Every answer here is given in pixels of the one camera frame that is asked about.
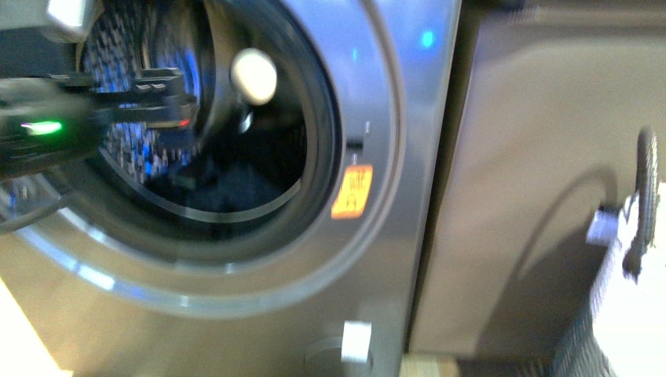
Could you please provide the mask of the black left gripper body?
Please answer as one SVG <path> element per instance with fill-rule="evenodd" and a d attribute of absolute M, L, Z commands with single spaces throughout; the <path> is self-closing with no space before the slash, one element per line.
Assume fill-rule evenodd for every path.
<path fill-rule="evenodd" d="M 149 68 L 130 80 L 127 89 L 102 92 L 91 74 L 74 72 L 48 75 L 66 94 L 78 94 L 90 101 L 87 112 L 99 126 L 142 123 L 157 133 L 167 146 L 197 143 L 196 118 L 199 101 L 185 90 L 184 73 L 178 68 Z"/>

